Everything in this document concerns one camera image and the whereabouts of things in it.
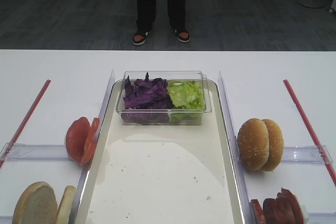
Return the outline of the red tape strip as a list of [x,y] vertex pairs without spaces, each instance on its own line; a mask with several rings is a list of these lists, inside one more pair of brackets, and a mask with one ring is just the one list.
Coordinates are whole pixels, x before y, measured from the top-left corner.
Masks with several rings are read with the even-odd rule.
[[14,147],[15,143],[17,142],[18,138],[20,137],[24,127],[26,126],[28,120],[30,119],[32,113],[34,112],[35,108],[39,104],[40,100],[42,99],[44,93],[46,92],[47,88],[51,83],[50,79],[47,79],[41,88],[40,92],[38,93],[37,97],[33,101],[32,105],[30,106],[28,112],[26,113],[25,117],[23,118],[22,122],[20,123],[18,129],[16,130],[14,136],[10,140],[10,142],[4,147],[4,151],[1,154],[1,165],[2,168],[3,164],[5,163],[5,157],[9,154],[10,150]]
[[304,109],[302,108],[293,88],[291,87],[289,81],[287,79],[283,80],[283,83],[292,99],[292,101],[294,102],[315,146],[317,147],[319,153],[320,153],[320,156],[322,157],[323,161],[324,161],[324,164],[325,164],[325,167],[335,185],[335,170],[332,166],[332,163],[331,163],[331,158],[329,157],[329,154],[327,153],[327,149],[325,147],[323,147],[323,145],[320,143],[308,117],[306,116],[305,112],[304,112]]

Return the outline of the front tomato slice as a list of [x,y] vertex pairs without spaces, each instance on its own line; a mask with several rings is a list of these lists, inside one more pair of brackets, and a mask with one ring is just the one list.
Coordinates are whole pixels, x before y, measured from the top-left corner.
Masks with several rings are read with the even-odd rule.
[[86,117],[80,117],[75,120],[69,127],[66,138],[65,146],[66,151],[70,158],[77,163],[80,163],[83,157],[84,145],[90,130],[90,124]]

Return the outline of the tomato slice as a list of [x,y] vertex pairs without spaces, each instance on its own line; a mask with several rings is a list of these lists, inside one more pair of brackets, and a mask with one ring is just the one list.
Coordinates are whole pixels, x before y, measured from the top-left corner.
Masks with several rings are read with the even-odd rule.
[[69,127],[66,138],[65,146],[66,151],[70,158],[77,163],[80,163],[83,157],[84,145],[90,130],[90,124],[86,117],[80,117],[75,120]]
[[80,160],[80,166],[84,166],[85,164],[87,164],[94,156],[94,152],[97,146],[95,135],[98,130],[99,123],[100,123],[99,118],[94,118],[92,121],[88,136],[84,144],[83,156]]

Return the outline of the sesame bun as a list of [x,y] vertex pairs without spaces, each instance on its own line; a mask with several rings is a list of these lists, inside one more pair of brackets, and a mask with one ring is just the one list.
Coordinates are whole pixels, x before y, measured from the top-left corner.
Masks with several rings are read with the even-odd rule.
[[284,142],[280,126],[271,119],[263,119],[268,130],[269,137],[269,156],[265,165],[261,168],[263,171],[273,171],[281,162]]
[[239,158],[249,171],[260,170],[269,157],[269,134],[265,123],[257,118],[247,120],[237,136]]

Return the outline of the metal serving tray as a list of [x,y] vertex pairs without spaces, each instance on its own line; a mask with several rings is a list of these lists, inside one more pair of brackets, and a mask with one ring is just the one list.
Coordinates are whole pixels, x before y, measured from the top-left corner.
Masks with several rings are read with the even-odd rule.
[[244,223],[216,83],[201,125],[123,125],[112,89],[76,223]]

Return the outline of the green lettuce leaves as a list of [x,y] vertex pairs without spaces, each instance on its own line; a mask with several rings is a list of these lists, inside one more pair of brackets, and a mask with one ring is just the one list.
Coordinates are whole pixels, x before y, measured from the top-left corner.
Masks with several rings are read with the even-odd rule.
[[198,125],[202,123],[205,102],[200,81],[169,81],[167,91],[172,100],[173,109],[184,111],[183,113],[172,113],[170,115],[171,124]]

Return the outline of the purple cabbage shreds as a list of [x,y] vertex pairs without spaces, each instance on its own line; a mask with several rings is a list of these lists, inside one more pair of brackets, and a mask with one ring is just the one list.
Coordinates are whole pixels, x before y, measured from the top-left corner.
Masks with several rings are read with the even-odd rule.
[[136,79],[131,83],[126,78],[123,98],[126,110],[150,110],[149,113],[123,113],[121,118],[124,123],[136,124],[163,124],[169,121],[166,113],[154,113],[152,110],[167,110],[173,107],[167,91],[168,82],[162,78],[149,79],[149,74],[145,79]]

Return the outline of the white cheese block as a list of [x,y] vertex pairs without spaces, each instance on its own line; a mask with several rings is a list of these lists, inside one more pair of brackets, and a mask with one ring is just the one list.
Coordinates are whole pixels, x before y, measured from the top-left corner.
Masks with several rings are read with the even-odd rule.
[[309,214],[307,212],[307,209],[304,205],[300,205],[302,216],[303,216],[303,223],[307,224],[309,221]]

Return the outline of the large bottom bun half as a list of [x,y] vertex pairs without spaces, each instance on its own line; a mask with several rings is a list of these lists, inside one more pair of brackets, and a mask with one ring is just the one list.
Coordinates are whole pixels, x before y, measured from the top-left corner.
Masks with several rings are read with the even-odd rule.
[[46,182],[35,182],[21,194],[12,223],[56,223],[57,201],[53,188]]

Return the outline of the clear long divider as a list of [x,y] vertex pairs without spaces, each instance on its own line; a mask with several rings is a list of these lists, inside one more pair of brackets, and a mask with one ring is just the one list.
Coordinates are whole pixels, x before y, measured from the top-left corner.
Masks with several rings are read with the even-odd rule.
[[[98,118],[100,119],[99,125],[98,125],[98,129],[94,135],[94,140],[96,141],[96,143],[98,142],[99,139],[99,135],[100,135],[100,131],[103,125],[103,121],[104,121],[104,117],[108,108],[108,104],[109,104],[109,100],[110,100],[110,95],[111,95],[111,91],[113,88],[115,82],[115,76],[114,76],[114,71],[112,69],[111,71],[111,75],[107,84],[107,88],[106,88],[106,92],[103,98],[103,102],[101,105],[101,109],[99,112],[99,116]],[[83,197],[83,192],[87,183],[87,179],[89,176],[89,172],[90,172],[90,167],[91,167],[91,163],[92,161],[89,161],[87,164],[85,164],[82,168],[82,172],[78,181],[78,185],[77,185],[77,191],[75,194],[75,198],[72,204],[72,208],[71,208],[71,212],[70,212],[70,216],[69,216],[69,224],[74,224],[76,222],[76,217],[77,217],[77,213],[78,213],[78,209],[79,206],[81,204],[82,201],[82,197]]]
[[234,171],[236,190],[239,197],[240,212],[243,223],[256,223],[254,212],[251,208],[248,192],[244,178],[244,168],[239,160],[239,150],[237,147],[237,138],[235,134],[232,113],[230,111],[227,90],[225,81],[221,71],[218,74],[218,87],[220,92],[220,100],[222,105],[222,112],[226,126],[226,133],[228,138],[228,146],[230,150],[231,162]]

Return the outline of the thin bottom bun half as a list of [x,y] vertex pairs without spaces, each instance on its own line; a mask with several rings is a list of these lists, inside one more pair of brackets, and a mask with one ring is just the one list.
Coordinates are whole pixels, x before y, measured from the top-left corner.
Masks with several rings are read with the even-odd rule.
[[68,224],[72,204],[76,194],[76,187],[66,186],[60,204],[58,206],[56,224]]

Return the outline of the right sesame bun top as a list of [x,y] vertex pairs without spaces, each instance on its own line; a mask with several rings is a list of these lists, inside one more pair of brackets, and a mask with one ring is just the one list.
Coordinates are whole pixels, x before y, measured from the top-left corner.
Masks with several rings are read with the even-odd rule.
[[271,119],[263,119],[268,130],[269,137],[269,156],[265,165],[261,168],[263,171],[273,171],[281,162],[284,142],[280,126]]

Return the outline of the left clear long divider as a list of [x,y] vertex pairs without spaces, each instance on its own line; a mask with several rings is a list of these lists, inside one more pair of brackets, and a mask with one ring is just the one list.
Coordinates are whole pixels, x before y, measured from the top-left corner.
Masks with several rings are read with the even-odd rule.
[[[108,104],[109,104],[109,100],[110,100],[110,95],[111,95],[111,91],[113,88],[115,82],[115,76],[114,76],[114,71],[112,69],[111,71],[111,75],[107,84],[107,88],[106,88],[106,92],[103,98],[103,102],[101,105],[101,109],[99,112],[99,116],[98,118],[100,119],[99,125],[98,125],[98,129],[94,135],[94,140],[96,141],[96,143],[98,142],[99,139],[99,135],[100,135],[100,131],[103,125],[103,121],[104,121],[104,117],[108,108]],[[76,222],[76,217],[77,217],[77,213],[78,213],[78,209],[79,206],[81,204],[82,201],[82,197],[83,197],[83,192],[87,183],[87,179],[89,176],[89,172],[90,172],[90,167],[91,167],[91,163],[92,161],[89,161],[87,164],[85,164],[82,168],[82,172],[78,181],[78,185],[77,185],[77,191],[75,194],[75,198],[72,204],[72,208],[71,208],[71,212],[70,212],[70,216],[69,216],[69,224],[74,224]]]

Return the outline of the left sesame bun top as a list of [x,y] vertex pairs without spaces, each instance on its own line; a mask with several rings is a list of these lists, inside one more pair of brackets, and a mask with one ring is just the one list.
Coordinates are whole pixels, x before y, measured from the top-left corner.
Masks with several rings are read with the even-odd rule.
[[269,134],[265,123],[257,118],[247,120],[237,136],[239,158],[249,171],[260,170],[269,157]]

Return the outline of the left red tape strip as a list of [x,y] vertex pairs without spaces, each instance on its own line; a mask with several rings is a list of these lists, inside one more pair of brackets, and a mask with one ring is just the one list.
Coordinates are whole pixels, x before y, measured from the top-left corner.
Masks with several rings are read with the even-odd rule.
[[35,108],[39,104],[40,100],[42,99],[44,93],[46,92],[47,88],[51,83],[50,79],[47,79],[41,88],[40,92],[38,93],[37,97],[33,101],[32,105],[30,106],[28,112],[26,113],[25,117],[23,118],[22,122],[20,123],[18,129],[16,130],[14,136],[10,140],[10,142],[4,147],[4,151],[1,154],[1,165],[2,168],[3,164],[5,163],[5,157],[9,154],[10,150],[14,147],[15,143],[17,142],[18,138],[20,137],[24,127],[26,126],[28,120],[30,119],[32,113],[34,112]]

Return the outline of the right upper clear cross divider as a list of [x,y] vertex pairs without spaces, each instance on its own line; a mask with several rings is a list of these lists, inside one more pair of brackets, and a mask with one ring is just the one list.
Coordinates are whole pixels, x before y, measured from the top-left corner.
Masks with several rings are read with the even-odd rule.
[[281,159],[282,163],[303,164],[332,164],[325,145],[285,147]]

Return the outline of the clear cross divider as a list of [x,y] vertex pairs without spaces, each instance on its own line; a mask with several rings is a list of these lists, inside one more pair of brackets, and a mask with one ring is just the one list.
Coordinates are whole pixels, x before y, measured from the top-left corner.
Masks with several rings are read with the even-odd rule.
[[1,161],[68,161],[68,156],[64,145],[37,145],[6,143],[1,151]]
[[282,163],[303,164],[332,164],[325,145],[285,147],[281,159]]

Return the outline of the right clear long divider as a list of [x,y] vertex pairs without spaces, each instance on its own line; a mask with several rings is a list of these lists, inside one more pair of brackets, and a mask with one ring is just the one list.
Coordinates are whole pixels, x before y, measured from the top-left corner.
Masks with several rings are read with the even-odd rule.
[[220,100],[222,105],[222,112],[226,126],[226,133],[228,138],[228,146],[230,150],[231,162],[234,171],[236,190],[239,197],[240,212],[243,223],[256,223],[254,212],[251,208],[248,192],[244,178],[244,168],[239,160],[239,150],[237,147],[237,138],[235,134],[232,113],[230,111],[227,90],[225,81],[221,71],[218,74],[218,87],[220,92]]

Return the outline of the rear tomato slice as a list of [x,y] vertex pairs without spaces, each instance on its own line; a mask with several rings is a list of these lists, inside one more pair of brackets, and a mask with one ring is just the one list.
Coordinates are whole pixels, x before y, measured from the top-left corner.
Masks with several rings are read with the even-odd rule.
[[98,130],[99,123],[100,123],[99,118],[94,118],[92,121],[88,136],[84,144],[83,156],[80,160],[80,166],[84,166],[85,164],[87,164],[94,156],[94,152],[97,146],[95,135]]

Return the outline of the brown meat patties stack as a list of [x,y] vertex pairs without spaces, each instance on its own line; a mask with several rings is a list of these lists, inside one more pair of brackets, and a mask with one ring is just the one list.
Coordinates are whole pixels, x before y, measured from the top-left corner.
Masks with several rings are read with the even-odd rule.
[[263,201],[263,213],[266,223],[305,223],[299,201],[290,190],[282,188],[276,198]]

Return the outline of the red bacon slice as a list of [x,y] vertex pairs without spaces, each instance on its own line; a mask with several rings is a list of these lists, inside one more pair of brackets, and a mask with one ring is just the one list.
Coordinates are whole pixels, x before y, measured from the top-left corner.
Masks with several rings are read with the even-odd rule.
[[257,199],[252,199],[250,203],[254,212],[256,224],[266,224],[266,219],[259,201]]

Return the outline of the clear plastic salad container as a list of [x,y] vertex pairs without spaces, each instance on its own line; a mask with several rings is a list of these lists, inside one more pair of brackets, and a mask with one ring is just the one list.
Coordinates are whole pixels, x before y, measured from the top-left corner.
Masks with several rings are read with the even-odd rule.
[[126,71],[116,112],[128,125],[200,125],[210,98],[201,71]]

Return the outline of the right red tape strip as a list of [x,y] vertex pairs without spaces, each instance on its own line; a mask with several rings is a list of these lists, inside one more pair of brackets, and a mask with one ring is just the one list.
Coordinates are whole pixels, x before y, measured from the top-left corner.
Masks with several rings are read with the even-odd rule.
[[323,147],[323,145],[320,143],[308,117],[306,116],[305,112],[304,112],[304,109],[302,108],[293,88],[291,87],[289,81],[287,79],[283,80],[283,83],[292,99],[292,101],[294,102],[315,146],[317,147],[319,153],[320,153],[320,156],[322,157],[323,161],[324,161],[324,164],[325,164],[325,167],[335,185],[335,170],[332,166],[332,163],[331,163],[331,158],[329,157],[329,154],[327,153],[327,149],[325,147]]

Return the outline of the left upper clear cross divider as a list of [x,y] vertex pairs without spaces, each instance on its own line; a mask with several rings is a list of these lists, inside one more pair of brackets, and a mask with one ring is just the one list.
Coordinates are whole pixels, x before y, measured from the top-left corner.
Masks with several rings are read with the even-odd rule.
[[6,143],[1,151],[1,161],[68,161],[68,156],[64,145],[37,145]]

